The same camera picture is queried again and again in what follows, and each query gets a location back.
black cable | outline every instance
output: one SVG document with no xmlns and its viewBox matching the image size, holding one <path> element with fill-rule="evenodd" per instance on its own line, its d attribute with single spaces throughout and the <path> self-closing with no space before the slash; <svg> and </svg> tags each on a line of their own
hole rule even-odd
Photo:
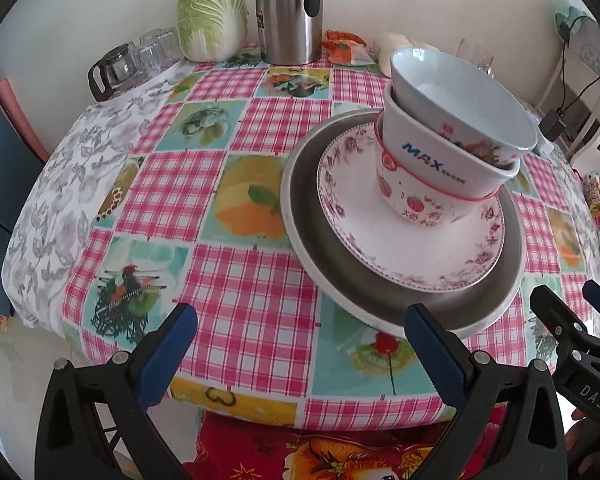
<svg viewBox="0 0 600 480">
<path fill-rule="evenodd" d="M 571 27 L 569 27 L 569 35 L 568 35 L 568 39 L 571 39 L 571 31 L 573 30 L 574 25 L 576 24 L 576 22 L 578 20 L 581 20 L 583 18 L 587 18 L 588 16 L 586 14 L 583 14 L 581 16 L 578 16 L 575 20 L 573 20 L 573 23 L 571 23 Z M 580 92 L 580 94 L 578 94 L 578 96 L 571 101 L 565 108 L 562 108 L 564 106 L 564 103 L 567 99 L 567 86 L 566 86 L 566 82 L 564 80 L 564 63 L 565 63 L 565 50 L 567 47 L 567 40 L 564 40 L 562 42 L 562 103 L 560 104 L 560 106 L 556 109 L 556 113 L 560 116 L 560 117 L 564 117 L 564 113 L 578 100 L 582 97 L 582 95 L 584 94 L 584 92 L 586 92 L 589 88 L 591 88 L 593 85 L 595 85 L 595 83 L 597 83 L 598 81 L 600 81 L 600 75 L 595 78 L 591 83 L 589 83 L 588 85 L 586 85 L 583 89 L 582 92 Z"/>
<path fill-rule="evenodd" d="M 587 89 L 591 88 L 591 87 L 592 87 L 593 85 L 595 85 L 595 84 L 596 84 L 598 81 L 600 81 L 600 75 L 599 75 L 597 78 L 595 78 L 595 79 L 594 79 L 594 80 L 593 80 L 591 83 L 589 83 L 587 86 L 585 86 L 585 87 L 582 89 L 582 92 L 580 92 L 580 93 L 578 94 L 578 96 L 577 96 L 577 97 L 576 97 L 576 98 L 575 98 L 573 101 L 571 101 L 571 102 L 570 102 L 570 103 L 569 103 L 569 104 L 568 104 L 568 105 L 565 107 L 565 109 L 564 109 L 564 110 L 562 110 L 562 114 L 564 115 L 564 113 L 565 113 L 565 112 L 566 112 L 566 111 L 567 111 L 569 108 L 571 108 L 571 105 L 573 105 L 573 104 L 574 104 L 574 103 L 575 103 L 575 102 L 576 102 L 578 99 L 580 99 L 580 98 L 582 97 L 582 94 L 584 94 L 584 92 L 586 92 L 586 91 L 587 91 Z"/>
<path fill-rule="evenodd" d="M 556 112 L 558 113 L 558 115 L 560 115 L 560 117 L 562 117 L 562 107 L 564 106 L 564 102 L 567 100 L 567 86 L 564 82 L 564 51 L 567 48 L 567 41 L 571 40 L 571 31 L 573 30 L 573 27 L 578 22 L 578 20 L 581 20 L 586 17 L 587 15 L 583 14 L 581 16 L 578 16 L 575 20 L 573 20 L 573 23 L 571 23 L 571 27 L 569 27 L 569 31 L 567 32 L 567 39 L 562 41 L 562 103 L 556 108 Z"/>
</svg>

checkered tablecloth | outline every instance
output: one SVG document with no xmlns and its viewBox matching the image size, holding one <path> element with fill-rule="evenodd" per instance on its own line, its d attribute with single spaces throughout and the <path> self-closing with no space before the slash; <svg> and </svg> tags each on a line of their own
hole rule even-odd
<svg viewBox="0 0 600 480">
<path fill-rule="evenodd" d="M 340 68 L 323 56 L 272 68 L 253 49 L 193 67 L 93 221 L 62 308 L 72 345 L 102 363 L 185 301 L 200 321 L 170 388 L 176 399 L 309 430 L 449 418 L 408 343 L 390 368 L 376 331 L 318 290 L 281 228 L 286 154 L 333 114 L 380 107 L 385 84 L 377 66 Z M 466 341 L 471 349 L 514 365 L 555 359 L 555 340 L 529 308 L 542 283 L 590 317 L 580 289 L 600 264 L 581 243 L 594 227 L 570 178 L 555 159 L 529 154 L 508 184 L 524 221 L 526 273 L 502 318 Z"/>
</svg>

floor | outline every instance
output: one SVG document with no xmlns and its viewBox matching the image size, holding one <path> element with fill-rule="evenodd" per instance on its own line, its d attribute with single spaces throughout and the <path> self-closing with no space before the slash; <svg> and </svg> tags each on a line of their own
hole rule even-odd
<svg viewBox="0 0 600 480">
<path fill-rule="evenodd" d="M 67 343 L 54 333 L 25 327 L 19 318 L 0 335 L 0 439 L 7 459 L 22 480 L 34 480 L 34 452 L 40 409 L 53 362 L 70 359 L 85 365 L 83 357 L 72 354 Z M 573 407 L 558 396 L 565 428 L 573 424 Z M 109 425 L 106 410 L 99 410 Z M 199 411 L 188 404 L 164 400 L 149 412 L 168 446 L 181 462 L 195 459 Z M 116 450 L 124 454 L 120 443 Z"/>
</svg>

white bowl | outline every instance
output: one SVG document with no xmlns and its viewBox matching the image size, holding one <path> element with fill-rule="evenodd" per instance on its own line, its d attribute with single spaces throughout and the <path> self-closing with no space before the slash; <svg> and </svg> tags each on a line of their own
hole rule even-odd
<svg viewBox="0 0 600 480">
<path fill-rule="evenodd" d="M 458 196 L 488 195 L 520 170 L 519 159 L 507 169 L 496 168 L 419 123 L 395 103 L 391 83 L 384 89 L 382 138 L 389 153 L 408 170 Z"/>
<path fill-rule="evenodd" d="M 376 117 L 376 176 L 385 202 L 407 222 L 436 227 L 455 222 L 496 196 L 500 188 L 481 198 L 462 198 L 428 184 L 394 159 L 382 142 L 382 116 Z"/>
<path fill-rule="evenodd" d="M 536 145 L 526 110 L 472 64 L 404 48 L 391 56 L 391 66 L 400 108 L 482 160 L 503 168 Z"/>
</svg>

white plate with pink flowers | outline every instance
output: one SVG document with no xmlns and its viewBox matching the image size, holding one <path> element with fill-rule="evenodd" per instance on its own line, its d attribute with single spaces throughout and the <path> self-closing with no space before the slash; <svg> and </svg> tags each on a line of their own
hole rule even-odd
<svg viewBox="0 0 600 480">
<path fill-rule="evenodd" d="M 497 197 L 433 228 L 400 218 L 381 196 L 372 123 L 347 130 L 327 147 L 318 164 L 317 189 L 327 222 L 343 245 L 398 285 L 424 292 L 461 290 L 483 279 L 502 252 L 504 218 Z M 406 197 L 406 206 L 417 214 L 435 208 L 425 196 Z"/>
</svg>

